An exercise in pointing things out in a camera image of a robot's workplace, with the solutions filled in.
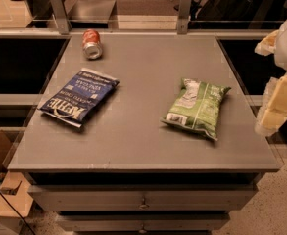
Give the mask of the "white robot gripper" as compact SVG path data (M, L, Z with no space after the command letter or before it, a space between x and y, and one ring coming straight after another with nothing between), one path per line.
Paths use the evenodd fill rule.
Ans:
M275 63L287 71L287 20L259 42L255 53L268 56L274 53ZM257 114L255 131L271 136L287 120L287 72L280 78L272 77L265 87L262 105Z

